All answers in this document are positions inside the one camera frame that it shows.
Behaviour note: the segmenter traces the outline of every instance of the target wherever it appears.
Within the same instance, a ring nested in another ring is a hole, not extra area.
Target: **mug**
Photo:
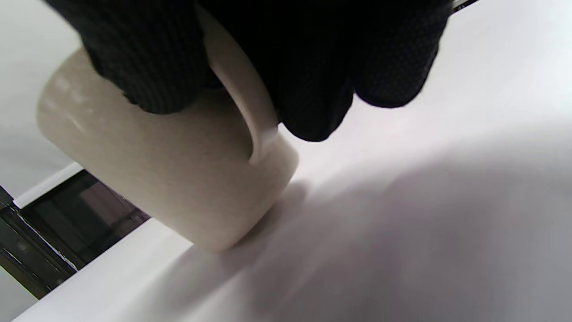
[[[142,211],[195,245],[239,241],[290,181],[296,151],[280,136],[271,98],[232,36],[202,7],[209,64],[224,90],[181,112],[130,104],[79,50],[53,74],[37,110],[40,131]]]

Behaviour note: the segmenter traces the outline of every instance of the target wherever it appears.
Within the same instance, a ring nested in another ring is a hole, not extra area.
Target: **black glove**
[[[102,76],[143,110],[183,109],[208,68],[192,0],[46,0],[76,28]],[[421,90],[452,0],[204,0],[264,80],[296,136],[326,139],[356,92],[400,107]]]

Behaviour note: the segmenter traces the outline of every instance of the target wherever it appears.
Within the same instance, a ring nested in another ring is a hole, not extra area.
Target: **mug handle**
[[[278,134],[270,94],[248,56],[228,31],[195,2],[210,68],[239,108],[252,137],[250,163],[260,161]]]

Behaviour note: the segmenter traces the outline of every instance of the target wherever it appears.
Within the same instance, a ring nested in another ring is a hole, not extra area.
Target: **finger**
[[[350,36],[345,6],[294,8],[294,25],[282,39],[284,55],[276,102],[284,125],[297,137],[322,141],[337,129],[353,99],[347,77]]]
[[[356,93],[400,107],[421,91],[451,13],[452,0],[361,1],[350,75]]]
[[[208,63],[193,1],[46,0],[78,30],[96,71],[151,113],[189,105]]]

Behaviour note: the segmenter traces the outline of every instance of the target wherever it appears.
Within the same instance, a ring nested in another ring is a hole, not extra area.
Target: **wall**
[[[34,118],[44,83],[80,42],[39,0],[3,0],[0,10],[0,185],[18,198],[71,160]]]
[[[10,322],[38,300],[0,267],[0,322]]]

